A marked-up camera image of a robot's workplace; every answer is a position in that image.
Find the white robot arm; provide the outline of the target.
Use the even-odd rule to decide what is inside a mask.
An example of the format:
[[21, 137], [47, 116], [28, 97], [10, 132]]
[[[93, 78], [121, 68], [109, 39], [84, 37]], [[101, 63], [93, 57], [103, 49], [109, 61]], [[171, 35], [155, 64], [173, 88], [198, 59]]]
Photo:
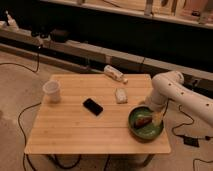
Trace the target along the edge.
[[213, 127], [213, 99], [200, 95], [183, 86], [184, 76], [179, 71], [160, 73], [152, 78], [152, 91], [145, 104], [155, 112], [160, 112], [168, 99], [185, 106]]

